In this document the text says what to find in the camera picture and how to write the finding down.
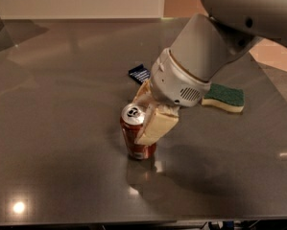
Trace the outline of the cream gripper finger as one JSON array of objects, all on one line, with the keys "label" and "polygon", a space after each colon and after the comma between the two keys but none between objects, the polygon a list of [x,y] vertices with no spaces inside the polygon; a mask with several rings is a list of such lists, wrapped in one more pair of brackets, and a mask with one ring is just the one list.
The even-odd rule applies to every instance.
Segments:
[{"label": "cream gripper finger", "polygon": [[142,104],[148,106],[155,103],[155,98],[151,91],[151,85],[149,80],[145,80],[139,87],[135,97],[132,100],[135,104]]},{"label": "cream gripper finger", "polygon": [[150,146],[168,133],[179,121],[179,107],[167,104],[150,104],[143,127],[135,138],[138,145]]}]

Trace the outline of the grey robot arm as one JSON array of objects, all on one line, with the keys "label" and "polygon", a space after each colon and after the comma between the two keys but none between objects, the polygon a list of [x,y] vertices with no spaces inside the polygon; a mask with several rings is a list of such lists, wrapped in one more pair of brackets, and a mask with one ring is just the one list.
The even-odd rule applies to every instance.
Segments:
[{"label": "grey robot arm", "polygon": [[267,38],[287,48],[287,0],[201,0],[173,44],[164,49],[134,100],[147,106],[134,142],[151,145],[210,89],[212,77]]}]

